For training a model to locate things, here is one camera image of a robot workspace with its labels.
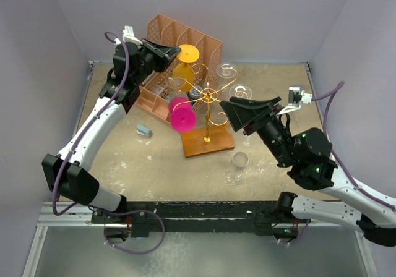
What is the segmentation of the clear flute wine glass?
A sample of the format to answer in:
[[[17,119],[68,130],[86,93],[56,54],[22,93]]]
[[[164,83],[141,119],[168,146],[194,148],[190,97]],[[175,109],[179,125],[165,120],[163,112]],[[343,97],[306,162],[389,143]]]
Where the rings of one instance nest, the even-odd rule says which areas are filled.
[[[229,101],[232,103],[246,105],[252,98],[252,90],[243,84],[234,84],[229,90]]]

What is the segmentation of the yellow plastic goblet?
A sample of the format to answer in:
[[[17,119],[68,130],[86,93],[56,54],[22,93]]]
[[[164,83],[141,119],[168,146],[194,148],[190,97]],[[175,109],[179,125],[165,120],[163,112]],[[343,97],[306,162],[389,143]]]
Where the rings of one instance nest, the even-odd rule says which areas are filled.
[[[179,46],[181,47],[181,52],[177,55],[177,59],[180,63],[173,69],[172,76],[181,77],[186,81],[182,90],[187,93],[192,88],[194,81],[192,64],[199,59],[200,52],[195,46],[190,44]]]

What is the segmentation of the clear tall wine glass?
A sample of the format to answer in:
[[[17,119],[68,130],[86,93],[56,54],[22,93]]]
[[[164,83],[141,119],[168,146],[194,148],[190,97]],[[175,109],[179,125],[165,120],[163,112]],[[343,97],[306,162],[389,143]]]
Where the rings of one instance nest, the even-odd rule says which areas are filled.
[[[181,77],[168,77],[165,80],[166,86],[168,88],[168,95],[166,100],[169,102],[177,97],[182,97],[184,99],[188,99],[187,93],[182,90],[186,81]]]

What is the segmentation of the gold wire wine glass rack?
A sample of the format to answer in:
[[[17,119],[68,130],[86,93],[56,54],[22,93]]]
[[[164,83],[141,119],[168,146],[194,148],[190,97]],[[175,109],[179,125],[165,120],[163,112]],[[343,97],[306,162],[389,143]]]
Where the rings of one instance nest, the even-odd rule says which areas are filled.
[[[188,99],[191,102],[192,110],[199,103],[202,103],[206,107],[207,112],[205,115],[205,126],[200,128],[195,126],[189,132],[180,133],[185,158],[193,158],[235,148],[233,138],[226,128],[226,123],[228,122],[226,114],[223,111],[216,115],[212,113],[212,105],[220,102],[220,92],[228,88],[233,82],[222,89],[212,88],[208,83],[205,83],[202,96],[199,99]]]

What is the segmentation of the clear round wine glass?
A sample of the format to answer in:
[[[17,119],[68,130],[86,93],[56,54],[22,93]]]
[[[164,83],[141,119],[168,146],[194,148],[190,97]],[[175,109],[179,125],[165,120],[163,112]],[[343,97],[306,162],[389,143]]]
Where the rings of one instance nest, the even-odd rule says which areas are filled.
[[[237,77],[236,66],[230,62],[222,62],[217,65],[218,89],[227,87]]]

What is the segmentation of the pink plastic goblet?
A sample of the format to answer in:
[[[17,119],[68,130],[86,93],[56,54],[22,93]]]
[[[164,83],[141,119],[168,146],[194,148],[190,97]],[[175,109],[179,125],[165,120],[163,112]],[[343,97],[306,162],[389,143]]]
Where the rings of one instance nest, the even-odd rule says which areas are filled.
[[[192,110],[191,102],[187,98],[182,96],[173,98],[169,102],[168,110],[170,124],[175,131],[185,133],[195,127],[197,121],[196,114]]]

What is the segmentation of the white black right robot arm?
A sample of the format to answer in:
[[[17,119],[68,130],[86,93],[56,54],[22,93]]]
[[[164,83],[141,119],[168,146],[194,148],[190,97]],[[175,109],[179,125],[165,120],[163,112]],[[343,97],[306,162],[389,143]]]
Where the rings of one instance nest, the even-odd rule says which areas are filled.
[[[361,182],[351,182],[341,163],[332,160],[332,144],[325,133],[312,127],[292,135],[282,122],[280,98],[255,101],[231,97],[221,101],[235,132],[257,133],[287,175],[300,187],[325,193],[333,202],[312,200],[282,192],[275,215],[282,222],[316,219],[362,233],[365,239],[385,247],[395,246],[395,199]]]

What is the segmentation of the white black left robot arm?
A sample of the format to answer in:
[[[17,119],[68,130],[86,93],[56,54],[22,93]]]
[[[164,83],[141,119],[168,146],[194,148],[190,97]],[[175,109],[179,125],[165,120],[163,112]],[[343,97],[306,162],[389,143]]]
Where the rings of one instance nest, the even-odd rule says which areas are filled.
[[[104,209],[114,223],[125,220],[125,196],[101,186],[89,171],[107,136],[137,101],[141,83],[154,72],[164,73],[180,52],[178,46],[162,46],[149,40],[139,45],[124,42],[116,46],[113,68],[92,112],[62,150],[43,158],[42,167],[53,198],[63,196],[81,205]]]

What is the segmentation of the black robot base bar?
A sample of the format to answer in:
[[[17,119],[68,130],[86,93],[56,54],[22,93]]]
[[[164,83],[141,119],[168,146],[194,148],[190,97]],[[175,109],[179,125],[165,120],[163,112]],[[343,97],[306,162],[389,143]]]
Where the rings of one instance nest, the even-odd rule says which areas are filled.
[[[275,201],[127,202],[132,215],[112,216],[94,209],[92,222],[106,228],[127,226],[131,237],[152,232],[251,233],[296,239],[305,219],[277,211]]]

